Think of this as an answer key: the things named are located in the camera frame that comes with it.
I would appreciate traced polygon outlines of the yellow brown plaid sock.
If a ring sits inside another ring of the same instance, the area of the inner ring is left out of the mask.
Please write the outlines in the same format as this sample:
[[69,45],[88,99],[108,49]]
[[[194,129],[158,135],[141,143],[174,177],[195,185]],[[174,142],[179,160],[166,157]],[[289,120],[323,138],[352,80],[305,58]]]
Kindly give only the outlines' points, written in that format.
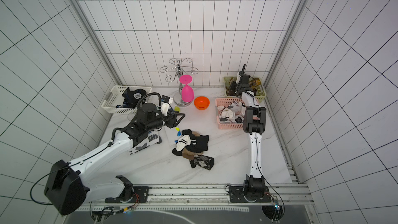
[[261,81],[259,78],[252,78],[249,82],[250,88],[256,88],[257,86],[261,86]]

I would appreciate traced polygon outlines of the black sock white logo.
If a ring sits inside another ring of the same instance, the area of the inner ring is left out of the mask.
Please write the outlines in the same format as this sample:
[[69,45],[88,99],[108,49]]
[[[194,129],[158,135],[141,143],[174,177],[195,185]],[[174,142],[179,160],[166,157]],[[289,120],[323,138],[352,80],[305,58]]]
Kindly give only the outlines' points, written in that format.
[[131,90],[130,88],[126,88],[123,92],[122,96],[124,98],[122,108],[135,108],[147,92],[144,89],[136,89]]

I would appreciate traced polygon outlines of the white sock grey pattern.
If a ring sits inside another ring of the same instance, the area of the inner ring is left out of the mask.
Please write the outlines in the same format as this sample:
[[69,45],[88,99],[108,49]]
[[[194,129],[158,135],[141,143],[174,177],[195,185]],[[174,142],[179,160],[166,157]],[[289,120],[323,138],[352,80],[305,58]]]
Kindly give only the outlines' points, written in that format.
[[246,106],[242,102],[233,101],[228,106],[218,106],[218,118],[221,123],[243,123]]

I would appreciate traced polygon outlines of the black white sock pile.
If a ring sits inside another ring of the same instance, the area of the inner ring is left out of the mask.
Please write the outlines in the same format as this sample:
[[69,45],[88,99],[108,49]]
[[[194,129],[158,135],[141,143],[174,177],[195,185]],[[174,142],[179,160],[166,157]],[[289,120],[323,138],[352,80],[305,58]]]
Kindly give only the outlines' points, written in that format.
[[209,135],[201,135],[190,129],[181,131],[181,137],[172,150],[175,156],[181,156],[189,161],[194,160],[195,156],[202,155],[208,151]]

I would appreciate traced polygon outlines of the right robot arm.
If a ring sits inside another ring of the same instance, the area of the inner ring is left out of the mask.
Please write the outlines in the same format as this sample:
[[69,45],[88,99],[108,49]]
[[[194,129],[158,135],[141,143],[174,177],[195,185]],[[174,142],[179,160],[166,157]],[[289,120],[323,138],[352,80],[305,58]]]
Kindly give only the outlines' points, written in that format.
[[250,145],[249,173],[244,180],[243,190],[246,197],[255,199],[263,197],[266,191],[266,180],[261,169],[261,142],[266,129],[266,108],[255,98],[249,84],[251,76],[246,74],[245,69],[244,64],[237,74],[235,93],[246,107],[243,131],[247,134]]

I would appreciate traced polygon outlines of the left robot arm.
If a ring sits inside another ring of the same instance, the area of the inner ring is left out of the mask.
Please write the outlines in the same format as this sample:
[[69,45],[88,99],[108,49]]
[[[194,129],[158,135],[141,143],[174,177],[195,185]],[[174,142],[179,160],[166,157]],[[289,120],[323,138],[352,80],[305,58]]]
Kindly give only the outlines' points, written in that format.
[[123,128],[114,128],[110,141],[70,162],[59,160],[47,175],[44,194],[49,202],[65,216],[83,204],[101,200],[117,199],[130,202],[135,196],[133,184],[116,171],[103,183],[94,179],[101,168],[120,155],[134,155],[153,144],[161,143],[157,134],[163,127],[175,128],[184,119],[170,105],[170,98],[159,93],[148,93],[158,97],[158,104],[139,100],[136,114]]

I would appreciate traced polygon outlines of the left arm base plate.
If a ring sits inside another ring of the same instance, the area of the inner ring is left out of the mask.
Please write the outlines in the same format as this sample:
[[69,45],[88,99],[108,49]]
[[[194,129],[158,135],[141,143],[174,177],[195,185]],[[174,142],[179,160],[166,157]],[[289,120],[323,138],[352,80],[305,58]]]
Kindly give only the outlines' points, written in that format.
[[149,187],[125,187],[122,193],[115,198],[106,198],[105,203],[123,203],[123,204],[134,204],[146,203],[149,195]]

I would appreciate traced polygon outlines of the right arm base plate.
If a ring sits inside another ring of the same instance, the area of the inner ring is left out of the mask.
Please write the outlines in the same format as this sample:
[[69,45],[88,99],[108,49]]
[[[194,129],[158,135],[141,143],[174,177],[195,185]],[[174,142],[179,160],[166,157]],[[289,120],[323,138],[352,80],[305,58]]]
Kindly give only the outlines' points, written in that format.
[[245,192],[243,186],[226,186],[226,192],[231,203],[271,203],[272,198],[269,195],[269,189],[265,187],[265,193],[260,195],[253,192]]

